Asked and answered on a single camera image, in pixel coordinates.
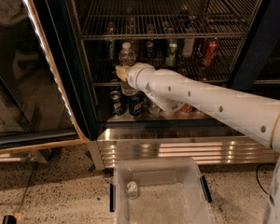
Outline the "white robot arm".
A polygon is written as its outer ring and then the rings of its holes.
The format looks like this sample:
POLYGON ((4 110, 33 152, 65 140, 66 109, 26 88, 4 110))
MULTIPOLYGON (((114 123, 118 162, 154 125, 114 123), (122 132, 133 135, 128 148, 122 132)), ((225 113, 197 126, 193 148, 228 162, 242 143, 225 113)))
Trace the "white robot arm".
MULTIPOLYGON (((279 100, 195 81, 147 63, 118 65, 116 72, 162 110, 176 112, 183 105, 191 105, 280 154, 279 100)), ((263 224, 280 224, 280 157, 274 168, 263 224)))

